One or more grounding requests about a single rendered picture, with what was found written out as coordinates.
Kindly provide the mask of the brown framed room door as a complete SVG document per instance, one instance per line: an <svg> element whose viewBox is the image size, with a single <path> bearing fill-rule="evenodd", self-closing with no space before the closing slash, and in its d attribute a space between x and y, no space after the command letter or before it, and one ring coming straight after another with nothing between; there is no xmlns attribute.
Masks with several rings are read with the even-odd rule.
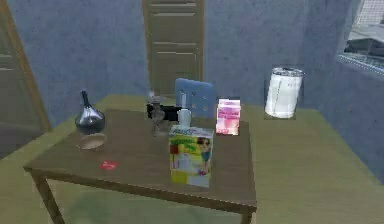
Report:
<svg viewBox="0 0 384 224"><path fill-rule="evenodd" d="M0 0L0 160L51 130L7 0Z"/></svg>

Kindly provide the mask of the brown wooden table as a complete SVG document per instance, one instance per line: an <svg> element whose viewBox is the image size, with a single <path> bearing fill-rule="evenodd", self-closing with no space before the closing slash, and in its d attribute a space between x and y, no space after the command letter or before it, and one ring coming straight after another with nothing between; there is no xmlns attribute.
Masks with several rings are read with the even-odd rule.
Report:
<svg viewBox="0 0 384 224"><path fill-rule="evenodd" d="M251 224L257 200L247 122L237 136L214 137L210 186L202 188L171 181L168 138L153 136L142 112L108 109L105 115L107 140L99 151L81 150L73 132L24 166L54 224L65 222L49 179L238 213L241 224ZM118 166L101 169L104 161Z"/></svg>

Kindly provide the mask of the window with grey frame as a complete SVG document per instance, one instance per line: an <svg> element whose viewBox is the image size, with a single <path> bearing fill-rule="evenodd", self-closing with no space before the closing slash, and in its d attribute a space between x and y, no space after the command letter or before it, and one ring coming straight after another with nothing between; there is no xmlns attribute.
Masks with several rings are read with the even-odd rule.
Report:
<svg viewBox="0 0 384 224"><path fill-rule="evenodd" d="M384 76L384 0L351 0L337 55Z"/></svg>

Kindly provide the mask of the white small bottle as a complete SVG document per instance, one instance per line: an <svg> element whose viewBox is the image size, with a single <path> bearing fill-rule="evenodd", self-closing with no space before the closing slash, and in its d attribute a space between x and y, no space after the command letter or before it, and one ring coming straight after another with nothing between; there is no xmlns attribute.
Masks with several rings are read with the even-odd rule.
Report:
<svg viewBox="0 0 384 224"><path fill-rule="evenodd" d="M191 124L191 111L187 108L187 95L181 94L181 109L177 112L178 122L181 126L189 127Z"/></svg>

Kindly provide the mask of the tan panelled room door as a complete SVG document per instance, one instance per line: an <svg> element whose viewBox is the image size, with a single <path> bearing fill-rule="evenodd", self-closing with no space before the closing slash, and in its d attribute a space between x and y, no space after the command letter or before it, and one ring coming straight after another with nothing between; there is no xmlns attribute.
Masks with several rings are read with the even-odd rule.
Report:
<svg viewBox="0 0 384 224"><path fill-rule="evenodd" d="M142 0L151 89L172 98L175 80L202 80L204 0Z"/></svg>

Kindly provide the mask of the black flat object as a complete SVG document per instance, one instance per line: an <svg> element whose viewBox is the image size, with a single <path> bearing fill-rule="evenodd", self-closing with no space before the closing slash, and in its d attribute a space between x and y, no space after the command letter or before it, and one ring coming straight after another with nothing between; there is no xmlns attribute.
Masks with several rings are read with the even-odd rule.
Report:
<svg viewBox="0 0 384 224"><path fill-rule="evenodd" d="M162 111L165 112L165 116L164 116L165 120L168 120L168 121L177 121L178 120L177 112L179 110L181 110L181 107L161 105L160 108ZM153 111L153 105L147 104L146 109L147 109L147 117L152 118L151 113Z"/></svg>

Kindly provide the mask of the white cylindrical bin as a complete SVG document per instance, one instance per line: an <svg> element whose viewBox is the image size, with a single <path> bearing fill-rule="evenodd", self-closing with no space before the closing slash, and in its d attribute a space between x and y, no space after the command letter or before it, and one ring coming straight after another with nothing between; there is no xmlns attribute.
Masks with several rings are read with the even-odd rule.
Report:
<svg viewBox="0 0 384 224"><path fill-rule="evenodd" d="M272 69L265 112L275 118L294 116L304 72L296 68Z"/></svg>

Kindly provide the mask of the clear glass pepper mill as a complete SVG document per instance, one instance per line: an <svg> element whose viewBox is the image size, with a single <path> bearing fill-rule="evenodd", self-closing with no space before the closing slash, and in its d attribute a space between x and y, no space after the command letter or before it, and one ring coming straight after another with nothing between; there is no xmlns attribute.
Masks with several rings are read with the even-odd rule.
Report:
<svg viewBox="0 0 384 224"><path fill-rule="evenodd" d="M157 137L163 134L163 121L165 117L165 112L161 109L161 102L163 98L161 96L156 96L153 91L149 93L149 96L149 102L153 106L153 110L151 111L153 135Z"/></svg>

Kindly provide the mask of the beige shallow bowl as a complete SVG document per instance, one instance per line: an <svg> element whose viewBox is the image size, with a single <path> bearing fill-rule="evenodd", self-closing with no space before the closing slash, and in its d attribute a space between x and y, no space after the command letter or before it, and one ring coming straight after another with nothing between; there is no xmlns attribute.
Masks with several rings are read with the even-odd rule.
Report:
<svg viewBox="0 0 384 224"><path fill-rule="evenodd" d="M101 147L107 140L103 133L85 135L80 138L78 147L83 150L94 150Z"/></svg>

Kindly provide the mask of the colourful printed box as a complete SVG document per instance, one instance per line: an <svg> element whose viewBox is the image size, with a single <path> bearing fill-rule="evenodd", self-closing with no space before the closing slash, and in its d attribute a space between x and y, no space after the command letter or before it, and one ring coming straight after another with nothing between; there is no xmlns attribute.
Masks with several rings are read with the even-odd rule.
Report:
<svg viewBox="0 0 384 224"><path fill-rule="evenodd" d="M169 132L171 181L208 188L214 131L173 125Z"/></svg>

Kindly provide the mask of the pink and white carton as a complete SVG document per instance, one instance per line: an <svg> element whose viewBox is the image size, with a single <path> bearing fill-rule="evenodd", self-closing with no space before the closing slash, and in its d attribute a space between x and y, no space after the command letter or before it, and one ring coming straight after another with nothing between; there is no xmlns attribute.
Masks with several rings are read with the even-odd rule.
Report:
<svg viewBox="0 0 384 224"><path fill-rule="evenodd" d="M224 135L238 135L240 113L239 100L220 99L217 106L216 132Z"/></svg>

